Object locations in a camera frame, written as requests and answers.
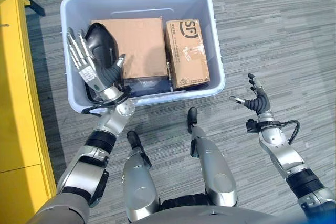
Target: white plastic bin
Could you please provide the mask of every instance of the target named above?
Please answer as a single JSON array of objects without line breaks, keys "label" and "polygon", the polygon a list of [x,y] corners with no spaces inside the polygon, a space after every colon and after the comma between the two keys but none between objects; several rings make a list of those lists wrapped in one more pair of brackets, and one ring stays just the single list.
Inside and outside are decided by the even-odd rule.
[{"label": "white plastic bin", "polygon": [[210,82],[198,90],[172,91],[133,98],[136,106],[207,97],[220,93],[225,85],[212,0],[63,0],[60,7],[63,47],[71,107],[81,112],[92,106],[85,85],[68,56],[66,31],[87,30],[91,20],[118,18],[199,19],[209,67]]}]

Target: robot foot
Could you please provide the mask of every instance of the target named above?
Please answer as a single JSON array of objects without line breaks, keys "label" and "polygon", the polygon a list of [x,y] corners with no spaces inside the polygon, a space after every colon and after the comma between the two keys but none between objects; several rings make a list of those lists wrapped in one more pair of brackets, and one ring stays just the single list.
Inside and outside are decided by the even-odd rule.
[{"label": "robot foot", "polygon": [[188,111],[188,132],[192,133],[192,127],[197,124],[197,108],[191,107]]},{"label": "robot foot", "polygon": [[148,156],[146,155],[146,152],[141,144],[141,140],[138,136],[138,134],[135,131],[129,131],[126,135],[128,142],[130,143],[132,150],[135,148],[139,148],[141,150],[141,157],[143,160],[148,164],[148,169],[152,167],[152,163],[149,160]]}]

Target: floor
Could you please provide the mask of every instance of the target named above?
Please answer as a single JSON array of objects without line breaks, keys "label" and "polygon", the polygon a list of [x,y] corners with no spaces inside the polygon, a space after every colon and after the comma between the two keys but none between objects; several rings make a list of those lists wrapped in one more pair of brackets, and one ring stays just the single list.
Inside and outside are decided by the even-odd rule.
[{"label": "floor", "polygon": [[[85,142],[97,118],[78,114],[67,101],[59,7],[62,0],[35,0],[46,11],[27,10],[40,106],[57,181]],[[300,215],[294,194],[247,134],[252,111],[229,101],[251,98],[247,74],[256,74],[280,121],[297,119],[293,147],[325,186],[335,191],[335,3],[336,0],[213,0],[226,85],[215,97],[137,108],[118,139],[107,170],[101,203],[90,223],[127,223],[121,173],[135,129],[153,163],[151,174],[162,200],[203,192],[199,161],[189,156],[185,119],[198,107],[199,124],[225,154],[238,186],[238,206],[276,216]]]}]

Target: cardboard box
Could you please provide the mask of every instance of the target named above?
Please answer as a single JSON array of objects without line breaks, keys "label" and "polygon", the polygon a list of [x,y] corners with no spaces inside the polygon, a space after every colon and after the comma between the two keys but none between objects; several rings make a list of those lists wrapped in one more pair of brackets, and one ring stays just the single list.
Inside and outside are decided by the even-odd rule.
[{"label": "cardboard box", "polygon": [[175,89],[210,81],[198,19],[166,23],[166,46]]},{"label": "cardboard box", "polygon": [[125,54],[124,79],[167,76],[161,18],[93,20],[103,24]]}]

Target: yellow shelf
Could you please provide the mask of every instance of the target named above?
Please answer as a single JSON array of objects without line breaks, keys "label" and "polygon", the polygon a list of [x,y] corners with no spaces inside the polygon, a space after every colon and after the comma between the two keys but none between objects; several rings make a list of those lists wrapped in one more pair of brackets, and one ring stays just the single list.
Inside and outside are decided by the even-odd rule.
[{"label": "yellow shelf", "polygon": [[55,192],[25,16],[28,0],[0,0],[0,218],[26,222]]}]

